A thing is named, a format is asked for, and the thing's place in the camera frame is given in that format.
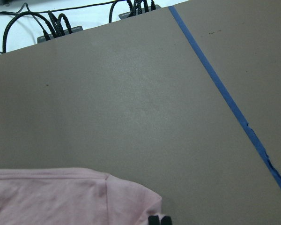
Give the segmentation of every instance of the pink towel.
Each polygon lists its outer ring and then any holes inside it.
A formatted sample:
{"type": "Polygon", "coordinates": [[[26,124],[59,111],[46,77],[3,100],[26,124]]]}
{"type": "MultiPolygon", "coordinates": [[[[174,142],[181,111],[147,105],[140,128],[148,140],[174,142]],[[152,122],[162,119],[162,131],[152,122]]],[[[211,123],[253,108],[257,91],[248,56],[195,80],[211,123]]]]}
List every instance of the pink towel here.
{"type": "Polygon", "coordinates": [[[147,225],[162,198],[83,168],[0,170],[0,225],[147,225]]]}

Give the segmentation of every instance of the folded fabric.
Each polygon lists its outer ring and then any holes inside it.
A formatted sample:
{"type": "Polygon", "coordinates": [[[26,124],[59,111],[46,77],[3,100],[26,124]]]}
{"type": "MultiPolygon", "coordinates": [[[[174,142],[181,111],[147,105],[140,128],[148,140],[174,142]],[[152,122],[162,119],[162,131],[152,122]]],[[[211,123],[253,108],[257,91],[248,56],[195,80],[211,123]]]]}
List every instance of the folded fabric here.
{"type": "Polygon", "coordinates": [[[84,168],[0,170],[0,225],[147,225],[162,198],[84,168]]]}

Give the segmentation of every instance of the table surface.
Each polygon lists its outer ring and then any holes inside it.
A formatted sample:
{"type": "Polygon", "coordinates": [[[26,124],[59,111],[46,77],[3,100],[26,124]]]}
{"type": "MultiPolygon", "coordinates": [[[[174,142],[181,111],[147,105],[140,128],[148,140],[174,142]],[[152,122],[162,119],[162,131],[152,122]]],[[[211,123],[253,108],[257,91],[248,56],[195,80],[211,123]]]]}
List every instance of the table surface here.
{"type": "MultiPolygon", "coordinates": [[[[161,7],[171,6],[186,0],[155,0],[155,3],[161,7]]],[[[84,0],[14,0],[11,1],[7,6],[0,5],[0,11],[18,11],[23,3],[27,2],[31,11],[47,11],[60,8],[71,8],[78,6],[85,6],[95,3],[108,2],[108,0],[96,0],[96,1],[84,1],[84,0]]],[[[101,26],[108,23],[109,11],[111,4],[88,7],[82,9],[68,10],[55,12],[56,17],[60,13],[64,13],[72,27],[82,26],[83,29],[89,29],[97,26],[101,26]]],[[[113,11],[112,21],[118,21],[118,15],[129,11],[128,4],[118,2],[113,11]]],[[[48,14],[42,14],[44,17],[49,19],[48,14]]],[[[2,51],[2,38],[6,25],[10,22],[13,17],[10,15],[0,15],[0,51],[2,51]]],[[[47,32],[49,29],[45,23],[40,20],[47,32]]],[[[31,16],[22,17],[18,20],[11,28],[8,39],[7,39],[7,51],[12,51],[34,45],[37,43],[37,37],[43,36],[43,31],[37,24],[37,22],[31,16]]]]}

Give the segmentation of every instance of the blue tape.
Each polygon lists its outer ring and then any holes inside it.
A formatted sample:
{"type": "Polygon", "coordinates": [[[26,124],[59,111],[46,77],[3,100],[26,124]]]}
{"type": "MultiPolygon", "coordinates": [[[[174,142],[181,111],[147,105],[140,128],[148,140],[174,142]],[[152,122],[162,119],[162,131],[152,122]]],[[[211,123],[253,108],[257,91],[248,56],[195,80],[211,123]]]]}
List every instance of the blue tape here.
{"type": "Polygon", "coordinates": [[[222,94],[223,98],[227,102],[231,111],[237,118],[238,122],[244,129],[245,133],[248,135],[250,141],[253,143],[255,149],[257,150],[257,152],[261,156],[262,160],[264,161],[264,163],[268,167],[269,171],[271,172],[271,174],[275,178],[276,182],[278,183],[279,187],[281,188],[281,176],[280,176],[279,172],[272,165],[272,163],[269,159],[269,156],[266,153],[266,149],[262,145],[261,141],[256,136],[254,131],[249,127],[248,121],[246,120],[246,118],[244,117],[244,115],[242,114],[242,112],[240,111],[238,106],[236,105],[235,101],[233,100],[233,98],[231,97],[229,92],[227,91],[224,84],[221,82],[221,80],[220,80],[219,76],[216,74],[215,70],[212,68],[208,59],[206,58],[206,56],[200,49],[199,45],[197,44],[196,40],[194,39],[194,37],[192,36],[190,31],[188,30],[188,28],[185,25],[185,23],[183,22],[183,20],[181,19],[180,15],[177,12],[177,10],[175,9],[175,7],[170,6],[169,10],[172,13],[173,17],[175,18],[176,22],[178,23],[180,29],[183,31],[185,37],[187,38],[188,42],[192,46],[193,50],[196,52],[198,58],[200,59],[201,63],[203,64],[204,68],[209,73],[211,79],[213,80],[216,87],[218,88],[218,90],[222,94]]]}

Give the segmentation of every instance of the white background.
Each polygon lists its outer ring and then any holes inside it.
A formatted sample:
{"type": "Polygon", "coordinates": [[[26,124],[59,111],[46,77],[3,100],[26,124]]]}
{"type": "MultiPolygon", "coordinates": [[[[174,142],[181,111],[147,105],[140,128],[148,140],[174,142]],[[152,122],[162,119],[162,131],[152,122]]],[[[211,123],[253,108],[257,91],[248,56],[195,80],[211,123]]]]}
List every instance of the white background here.
{"type": "MultiPolygon", "coordinates": [[[[27,2],[31,11],[47,11],[60,8],[71,8],[95,3],[108,2],[109,0],[13,0],[7,5],[0,5],[0,11],[18,11],[22,4],[27,2]]],[[[184,2],[186,0],[155,0],[155,4],[162,8],[184,2]]],[[[111,4],[103,6],[88,7],[82,9],[74,9],[68,11],[55,12],[58,17],[60,13],[64,13],[72,27],[82,26],[83,29],[89,29],[108,23],[109,11],[111,4]]],[[[113,10],[112,21],[119,20],[118,15],[129,11],[126,1],[118,2],[113,10]]],[[[2,38],[6,25],[13,18],[11,15],[0,15],[0,51],[2,51],[2,38]]],[[[48,33],[50,33],[46,24],[40,20],[48,33]]],[[[7,38],[7,52],[19,48],[27,47],[37,43],[37,37],[42,36],[43,31],[32,16],[21,17],[10,29],[7,38]]]]}

